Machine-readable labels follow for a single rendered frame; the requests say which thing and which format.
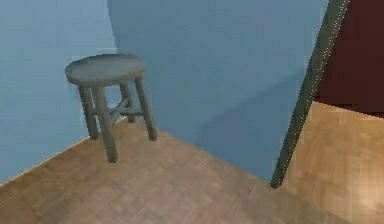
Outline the dark grey door frame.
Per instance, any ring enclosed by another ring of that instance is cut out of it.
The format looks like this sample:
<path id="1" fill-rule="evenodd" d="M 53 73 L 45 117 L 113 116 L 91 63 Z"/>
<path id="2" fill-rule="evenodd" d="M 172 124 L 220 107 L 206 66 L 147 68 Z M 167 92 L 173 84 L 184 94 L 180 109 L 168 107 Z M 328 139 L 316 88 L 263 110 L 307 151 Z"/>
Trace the dark grey door frame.
<path id="1" fill-rule="evenodd" d="M 270 187 L 279 188 L 285 178 L 295 147 L 303 130 L 312 101 L 318 90 L 327 62 L 351 0 L 328 0 L 316 43 L 306 69 L 286 137 L 284 139 Z"/>

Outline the grey round wooden stool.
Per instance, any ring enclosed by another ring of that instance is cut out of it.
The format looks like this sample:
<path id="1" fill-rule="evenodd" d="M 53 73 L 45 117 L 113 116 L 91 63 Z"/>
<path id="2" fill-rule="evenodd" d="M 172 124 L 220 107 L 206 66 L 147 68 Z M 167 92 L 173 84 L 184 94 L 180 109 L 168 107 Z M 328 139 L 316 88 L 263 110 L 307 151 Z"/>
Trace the grey round wooden stool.
<path id="1" fill-rule="evenodd" d="M 142 116 L 149 139 L 157 140 L 144 71 L 142 59 L 124 53 L 89 56 L 65 67 L 67 80 L 78 88 L 89 137 L 96 140 L 100 126 L 109 163 L 118 160 L 112 128 L 120 116 L 126 116 L 130 123 Z M 121 101 L 114 108 L 109 108 L 106 100 L 105 89 L 109 86 L 118 86 L 121 93 Z"/>

